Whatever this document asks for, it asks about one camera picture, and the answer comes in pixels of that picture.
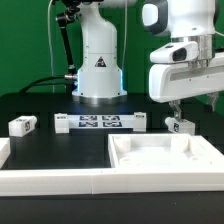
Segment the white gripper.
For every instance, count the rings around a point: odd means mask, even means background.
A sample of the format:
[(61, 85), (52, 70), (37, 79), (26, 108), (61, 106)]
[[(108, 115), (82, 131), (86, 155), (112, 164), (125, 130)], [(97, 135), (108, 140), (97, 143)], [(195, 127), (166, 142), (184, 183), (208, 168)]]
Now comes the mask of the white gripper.
[(195, 41), (168, 43), (150, 54), (149, 95), (169, 102), (176, 120), (182, 119), (180, 99), (208, 94), (207, 108), (214, 112), (218, 91), (224, 90), (224, 52), (216, 53), (207, 66), (189, 63), (199, 56)]

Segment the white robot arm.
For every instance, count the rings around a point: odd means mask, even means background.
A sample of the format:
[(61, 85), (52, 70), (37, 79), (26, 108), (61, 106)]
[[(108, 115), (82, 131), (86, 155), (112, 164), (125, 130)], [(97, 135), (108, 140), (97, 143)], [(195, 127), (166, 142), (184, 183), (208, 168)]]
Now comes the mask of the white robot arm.
[[(126, 95), (117, 65), (117, 31), (103, 19), (103, 7), (127, 7), (137, 0), (54, 0), (65, 5), (56, 17), (61, 29), (73, 96), (98, 103)], [(149, 95), (167, 102), (180, 117), (181, 99), (224, 91), (224, 52), (214, 50), (218, 0), (145, 0), (142, 22), (154, 36), (171, 42), (153, 51)]]

